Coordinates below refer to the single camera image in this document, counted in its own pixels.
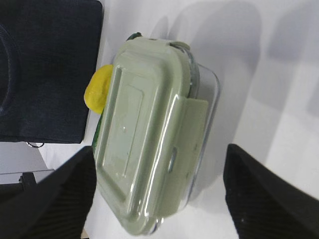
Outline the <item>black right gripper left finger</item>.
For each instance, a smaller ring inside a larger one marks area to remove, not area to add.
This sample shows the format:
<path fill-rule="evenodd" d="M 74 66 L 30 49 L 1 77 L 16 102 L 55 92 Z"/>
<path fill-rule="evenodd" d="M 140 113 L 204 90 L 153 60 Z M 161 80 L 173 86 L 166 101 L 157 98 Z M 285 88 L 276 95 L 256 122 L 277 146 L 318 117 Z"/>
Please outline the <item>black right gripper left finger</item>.
<path fill-rule="evenodd" d="M 79 239 L 97 176 L 93 149 L 83 147 L 40 181 L 0 205 L 2 239 Z"/>

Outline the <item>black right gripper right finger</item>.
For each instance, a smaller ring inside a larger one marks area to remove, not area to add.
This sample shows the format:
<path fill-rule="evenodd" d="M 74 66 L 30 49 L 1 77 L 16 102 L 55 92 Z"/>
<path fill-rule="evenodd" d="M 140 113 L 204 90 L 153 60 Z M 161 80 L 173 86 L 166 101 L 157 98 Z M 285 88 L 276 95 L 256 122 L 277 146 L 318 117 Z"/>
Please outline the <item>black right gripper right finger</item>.
<path fill-rule="evenodd" d="M 319 201 L 236 144 L 227 146 L 225 201 L 241 239 L 317 239 Z"/>

